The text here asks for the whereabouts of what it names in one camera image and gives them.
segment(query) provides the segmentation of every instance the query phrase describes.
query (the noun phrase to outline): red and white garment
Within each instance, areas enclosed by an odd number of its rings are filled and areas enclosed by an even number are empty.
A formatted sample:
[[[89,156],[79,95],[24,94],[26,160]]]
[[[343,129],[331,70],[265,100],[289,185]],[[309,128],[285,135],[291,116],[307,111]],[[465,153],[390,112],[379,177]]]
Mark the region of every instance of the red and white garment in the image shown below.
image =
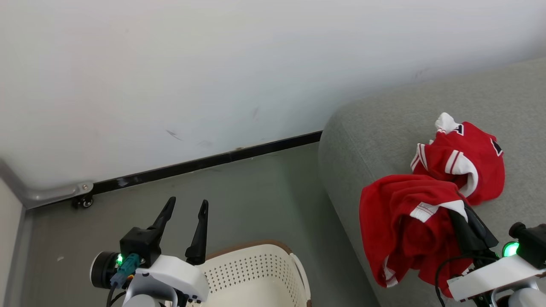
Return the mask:
[[[373,277],[392,287],[409,269],[435,284],[436,270],[460,256],[447,209],[468,217],[457,186],[427,175],[391,175],[362,190],[360,230]],[[471,259],[457,259],[441,270],[439,287],[451,297],[447,280],[463,273]]]
[[[454,182],[471,205],[497,198],[505,185],[503,151],[494,135],[447,113],[436,120],[436,139],[417,144],[414,174]]]

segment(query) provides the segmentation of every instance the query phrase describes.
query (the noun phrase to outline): green light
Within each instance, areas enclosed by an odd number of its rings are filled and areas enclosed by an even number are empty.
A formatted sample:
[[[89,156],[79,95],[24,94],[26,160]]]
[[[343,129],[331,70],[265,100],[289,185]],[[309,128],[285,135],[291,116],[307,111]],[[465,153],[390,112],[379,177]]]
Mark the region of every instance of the green light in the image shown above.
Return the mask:
[[[117,255],[116,263],[117,265],[121,265],[123,263],[123,256],[121,256],[121,254]]]
[[[508,257],[508,256],[515,255],[516,251],[518,250],[518,247],[519,247],[518,242],[508,242],[502,248],[502,257]]]

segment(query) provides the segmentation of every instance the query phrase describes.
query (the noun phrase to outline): gray sofa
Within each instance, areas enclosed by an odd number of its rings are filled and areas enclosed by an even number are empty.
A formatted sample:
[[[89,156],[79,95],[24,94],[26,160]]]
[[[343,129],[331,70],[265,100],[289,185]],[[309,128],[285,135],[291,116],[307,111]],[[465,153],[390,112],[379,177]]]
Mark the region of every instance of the gray sofa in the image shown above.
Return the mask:
[[[505,152],[503,194],[475,211],[501,242],[517,221],[546,222],[546,58],[451,81],[432,82],[367,98],[338,110],[322,134],[319,167],[324,186],[382,307],[439,306],[432,285],[409,272],[392,288],[370,274],[359,224],[362,188],[390,174],[411,173],[416,144],[435,135],[447,112],[497,136]],[[467,306],[446,300],[447,306]]]

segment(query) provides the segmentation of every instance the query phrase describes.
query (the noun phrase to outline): gray metal leg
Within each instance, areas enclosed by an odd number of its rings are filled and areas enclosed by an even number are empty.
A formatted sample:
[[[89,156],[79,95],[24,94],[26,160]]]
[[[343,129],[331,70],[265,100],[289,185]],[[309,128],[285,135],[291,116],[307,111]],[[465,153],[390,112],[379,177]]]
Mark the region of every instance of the gray metal leg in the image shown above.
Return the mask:
[[[4,180],[26,209],[87,194],[93,189],[93,183],[86,181],[48,190],[34,190],[28,188],[3,159],[0,159],[0,178]]]

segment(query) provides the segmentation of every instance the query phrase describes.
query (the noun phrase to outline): laundry basket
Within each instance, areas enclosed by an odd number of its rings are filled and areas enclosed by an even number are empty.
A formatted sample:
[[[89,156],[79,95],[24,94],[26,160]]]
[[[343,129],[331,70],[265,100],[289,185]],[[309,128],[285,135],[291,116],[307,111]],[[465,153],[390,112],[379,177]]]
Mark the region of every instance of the laundry basket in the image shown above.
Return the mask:
[[[304,267],[280,242],[268,240],[224,250],[198,267],[209,282],[209,298],[187,306],[311,307]]]

